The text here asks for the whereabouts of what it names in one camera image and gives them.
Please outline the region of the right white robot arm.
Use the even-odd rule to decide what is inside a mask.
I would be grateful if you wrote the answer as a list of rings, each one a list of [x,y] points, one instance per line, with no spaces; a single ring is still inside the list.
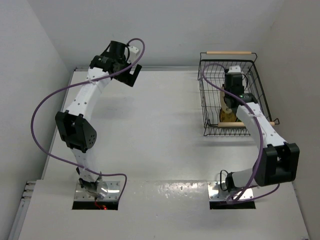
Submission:
[[[300,149],[281,137],[263,114],[257,99],[245,92],[241,72],[224,74],[224,102],[244,123],[259,150],[252,168],[230,172],[225,179],[226,191],[265,187],[296,179]]]

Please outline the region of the yellow patterned plate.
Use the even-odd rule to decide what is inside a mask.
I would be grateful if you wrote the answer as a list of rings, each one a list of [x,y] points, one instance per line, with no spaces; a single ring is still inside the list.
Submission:
[[[234,123],[237,122],[238,118],[233,112],[226,113],[222,108],[219,112],[219,121],[221,123]]]

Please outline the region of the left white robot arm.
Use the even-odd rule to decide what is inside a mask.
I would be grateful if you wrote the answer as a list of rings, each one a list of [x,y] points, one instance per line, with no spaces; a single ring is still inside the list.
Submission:
[[[86,82],[72,103],[55,115],[60,138],[75,157],[79,184],[88,194],[102,199],[108,187],[97,169],[94,145],[98,133],[90,121],[96,103],[111,80],[133,87],[142,69],[136,62],[144,49],[118,41],[111,41],[107,48],[96,55],[88,67]]]

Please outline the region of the beige floral plate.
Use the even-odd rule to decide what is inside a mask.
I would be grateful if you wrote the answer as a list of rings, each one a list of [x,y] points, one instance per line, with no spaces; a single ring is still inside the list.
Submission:
[[[221,105],[221,109],[224,113],[226,114],[231,114],[232,113],[232,109],[228,108],[226,102],[225,102],[225,92],[224,91],[220,91],[219,93],[219,100],[220,100],[220,105]]]

